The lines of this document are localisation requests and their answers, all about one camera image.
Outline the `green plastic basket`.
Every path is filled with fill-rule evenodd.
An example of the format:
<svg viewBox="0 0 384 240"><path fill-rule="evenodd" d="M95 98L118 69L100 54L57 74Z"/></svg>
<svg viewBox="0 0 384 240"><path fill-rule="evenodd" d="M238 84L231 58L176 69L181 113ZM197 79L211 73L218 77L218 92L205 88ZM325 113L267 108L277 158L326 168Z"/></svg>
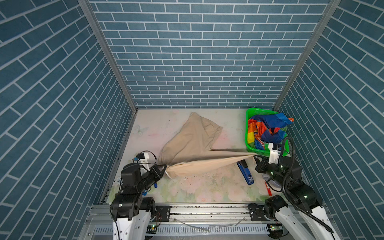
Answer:
<svg viewBox="0 0 384 240"><path fill-rule="evenodd" d="M281 145L287 136L287 127L294 122L283 113L250 108L246 112L245 145L247 151L268 157L269 147Z"/></svg>

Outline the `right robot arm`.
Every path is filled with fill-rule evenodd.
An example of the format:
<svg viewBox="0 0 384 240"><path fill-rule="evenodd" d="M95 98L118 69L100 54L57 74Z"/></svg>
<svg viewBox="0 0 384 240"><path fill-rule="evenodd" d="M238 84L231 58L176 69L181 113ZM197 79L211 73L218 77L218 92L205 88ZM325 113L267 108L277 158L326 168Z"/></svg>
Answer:
<svg viewBox="0 0 384 240"><path fill-rule="evenodd" d="M265 217L280 222L295 240L340 240L315 190L303 182L302 168L293 157L281 157L270 163L266 157L254 157L256 171L281 187L285 196L265 200Z"/></svg>

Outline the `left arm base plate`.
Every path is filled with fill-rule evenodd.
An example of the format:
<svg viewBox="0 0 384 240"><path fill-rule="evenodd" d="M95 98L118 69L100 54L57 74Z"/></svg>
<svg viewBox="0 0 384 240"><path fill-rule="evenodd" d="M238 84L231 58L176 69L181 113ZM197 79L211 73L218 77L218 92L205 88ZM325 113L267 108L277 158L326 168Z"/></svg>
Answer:
<svg viewBox="0 0 384 240"><path fill-rule="evenodd" d="M171 215L171 206L169 205L160 205L156 207L150 207L151 218L150 222L169 222Z"/></svg>

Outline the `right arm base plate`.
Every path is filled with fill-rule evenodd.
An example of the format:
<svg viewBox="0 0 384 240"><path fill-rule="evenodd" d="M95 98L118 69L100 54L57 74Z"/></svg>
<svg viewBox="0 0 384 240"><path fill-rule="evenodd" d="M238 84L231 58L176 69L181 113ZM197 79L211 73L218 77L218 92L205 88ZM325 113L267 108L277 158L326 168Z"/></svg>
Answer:
<svg viewBox="0 0 384 240"><path fill-rule="evenodd" d="M250 218L252 222L265 222L269 221L265 216L264 205L258 205L256 203L251 203L247 205L249 210Z"/></svg>

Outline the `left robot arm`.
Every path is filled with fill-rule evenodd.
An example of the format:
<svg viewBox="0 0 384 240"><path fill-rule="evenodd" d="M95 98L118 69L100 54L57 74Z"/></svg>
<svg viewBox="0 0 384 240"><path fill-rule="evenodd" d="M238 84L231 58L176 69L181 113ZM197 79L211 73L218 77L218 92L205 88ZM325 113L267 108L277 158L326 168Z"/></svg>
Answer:
<svg viewBox="0 0 384 240"><path fill-rule="evenodd" d="M166 165L149 169L139 163L126 165L121 172L121 189L110 205L114 240L145 240L147 231L156 232L161 214L152 197L144 197L166 172Z"/></svg>

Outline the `beige shorts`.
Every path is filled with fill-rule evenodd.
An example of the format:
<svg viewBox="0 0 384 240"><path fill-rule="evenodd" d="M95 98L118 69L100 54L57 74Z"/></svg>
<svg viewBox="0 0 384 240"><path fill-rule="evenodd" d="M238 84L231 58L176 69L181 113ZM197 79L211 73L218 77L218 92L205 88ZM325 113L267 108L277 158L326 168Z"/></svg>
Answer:
<svg viewBox="0 0 384 240"><path fill-rule="evenodd" d="M167 166L167 176L175 179L203 174L257 155L240 150L212 149L222 130L213 121L191 113L179 133L165 144L158 158Z"/></svg>

